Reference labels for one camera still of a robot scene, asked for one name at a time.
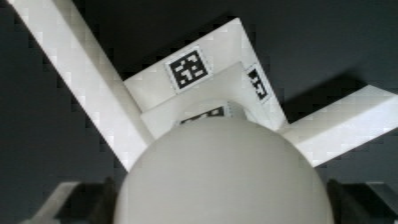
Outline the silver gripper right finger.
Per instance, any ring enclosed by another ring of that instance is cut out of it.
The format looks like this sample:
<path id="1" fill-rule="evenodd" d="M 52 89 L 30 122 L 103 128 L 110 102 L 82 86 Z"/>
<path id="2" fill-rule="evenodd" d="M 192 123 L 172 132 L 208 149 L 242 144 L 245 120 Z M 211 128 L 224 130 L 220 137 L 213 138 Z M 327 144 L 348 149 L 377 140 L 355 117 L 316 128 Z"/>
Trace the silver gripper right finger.
<path id="1" fill-rule="evenodd" d="M 368 224 L 398 224 L 398 193 L 384 182 L 366 182 L 359 194 Z"/>

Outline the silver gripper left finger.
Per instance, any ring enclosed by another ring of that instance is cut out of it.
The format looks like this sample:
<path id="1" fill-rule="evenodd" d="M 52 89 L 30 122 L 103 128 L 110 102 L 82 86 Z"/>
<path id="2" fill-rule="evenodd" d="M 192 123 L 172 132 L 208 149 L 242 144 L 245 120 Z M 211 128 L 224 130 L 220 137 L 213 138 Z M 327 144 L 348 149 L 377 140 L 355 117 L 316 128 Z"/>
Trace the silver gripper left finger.
<path id="1" fill-rule="evenodd" d="M 78 182 L 62 182 L 59 184 L 34 216 L 20 224 L 60 224 L 55 216 L 76 186 Z"/>

